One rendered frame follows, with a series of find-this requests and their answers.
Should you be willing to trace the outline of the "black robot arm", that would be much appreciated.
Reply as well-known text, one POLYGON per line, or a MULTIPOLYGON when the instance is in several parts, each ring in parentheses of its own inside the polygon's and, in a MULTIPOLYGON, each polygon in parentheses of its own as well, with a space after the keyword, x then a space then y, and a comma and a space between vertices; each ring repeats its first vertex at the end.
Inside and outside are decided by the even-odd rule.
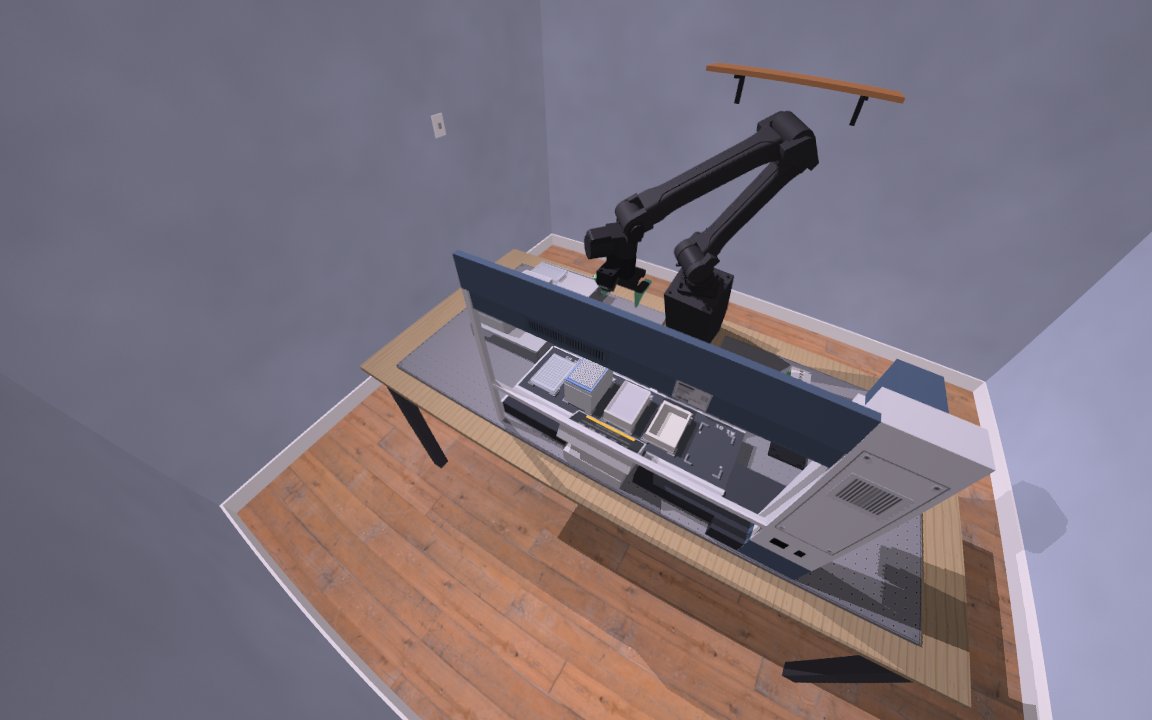
POLYGON ((676 266, 682 268, 677 291, 717 300, 714 291, 721 283, 721 273, 713 270, 721 263, 717 255, 723 249, 723 243, 730 241, 733 234, 740 232, 742 225, 748 223, 756 211, 764 209, 791 179, 806 168, 813 170, 819 164, 814 132, 791 111, 776 111, 771 118, 760 120, 756 131, 746 141, 702 161, 698 167, 621 200, 614 209, 616 223, 589 229, 584 237, 588 259, 605 258, 602 266, 596 270, 596 285, 611 293, 620 278, 630 281, 635 275, 637 242, 643 241, 639 238, 645 232, 652 232, 654 223, 662 222, 687 202, 699 199, 771 161, 753 183, 732 202, 730 209, 723 210, 717 222, 708 225, 707 232, 694 232, 690 238, 675 247, 676 266), (613 252, 622 259, 614 258, 613 252))

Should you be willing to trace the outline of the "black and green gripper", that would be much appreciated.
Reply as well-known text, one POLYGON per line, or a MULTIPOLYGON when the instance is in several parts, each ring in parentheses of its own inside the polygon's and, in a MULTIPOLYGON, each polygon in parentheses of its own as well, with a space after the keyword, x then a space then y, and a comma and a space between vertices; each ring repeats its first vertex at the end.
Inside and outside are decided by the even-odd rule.
POLYGON ((643 300, 643 293, 645 293, 647 290, 647 287, 652 285, 652 281, 647 281, 647 279, 645 279, 645 281, 641 281, 641 278, 643 278, 645 274, 646 270, 639 268, 639 266, 635 266, 635 275, 630 279, 630 281, 626 281, 626 279, 620 279, 620 282, 617 282, 617 285, 620 285, 621 287, 626 287, 627 290, 634 290, 635 306, 641 304, 641 300, 643 300), (639 281, 641 285, 637 285, 639 283, 639 281))

